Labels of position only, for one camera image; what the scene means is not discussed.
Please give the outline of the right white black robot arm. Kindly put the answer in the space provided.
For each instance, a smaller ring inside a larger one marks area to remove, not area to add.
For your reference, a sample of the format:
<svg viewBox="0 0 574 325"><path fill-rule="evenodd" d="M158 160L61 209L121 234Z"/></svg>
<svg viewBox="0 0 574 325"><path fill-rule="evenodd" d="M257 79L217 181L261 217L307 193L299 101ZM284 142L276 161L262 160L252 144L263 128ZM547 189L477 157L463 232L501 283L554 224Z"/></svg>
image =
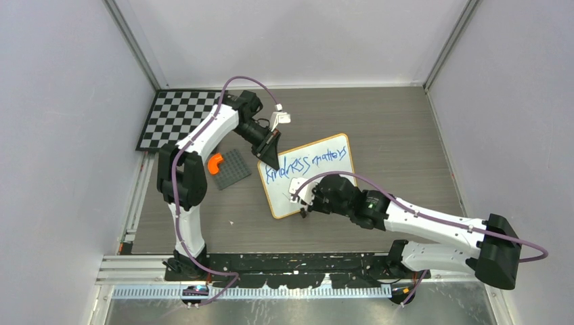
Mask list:
<svg viewBox="0 0 574 325"><path fill-rule="evenodd" d="M291 195L308 211L348 217L363 229L401 232L425 238L393 242L386 260L396 278L426 269L474 275L503 290L516 287L521 244L509 221L496 214L488 219L457 217L424 209L379 190L361 190L348 178L327 175Z"/></svg>

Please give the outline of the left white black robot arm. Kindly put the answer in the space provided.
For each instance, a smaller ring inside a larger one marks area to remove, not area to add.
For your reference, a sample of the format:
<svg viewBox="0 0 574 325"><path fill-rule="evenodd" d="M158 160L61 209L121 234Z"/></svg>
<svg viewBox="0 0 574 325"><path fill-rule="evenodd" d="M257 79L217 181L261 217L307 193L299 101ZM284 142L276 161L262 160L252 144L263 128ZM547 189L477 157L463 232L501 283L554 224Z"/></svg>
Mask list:
<svg viewBox="0 0 574 325"><path fill-rule="evenodd" d="M205 166L228 133L238 134L251 145L256 158L279 169L281 133L275 125L264 127L255 119L262 109L262 101L251 91L224 93L188 136L160 149L156 184L173 218L176 244L166 265L174 272L191 280L206 275L206 243L200 225L200 205L208 188Z"/></svg>

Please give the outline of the yellow framed whiteboard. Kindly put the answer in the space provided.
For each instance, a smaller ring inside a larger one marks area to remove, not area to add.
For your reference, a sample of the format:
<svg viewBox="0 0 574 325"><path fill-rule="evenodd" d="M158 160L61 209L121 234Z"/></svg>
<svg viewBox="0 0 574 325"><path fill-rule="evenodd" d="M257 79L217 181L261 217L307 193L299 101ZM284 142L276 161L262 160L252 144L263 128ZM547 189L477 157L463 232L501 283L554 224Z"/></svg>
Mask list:
<svg viewBox="0 0 574 325"><path fill-rule="evenodd" d="M298 213L300 206L290 201L291 179L309 179L327 171L354 172L349 138L344 133L311 142L278 154L276 171L259 161L257 169L274 219Z"/></svg>

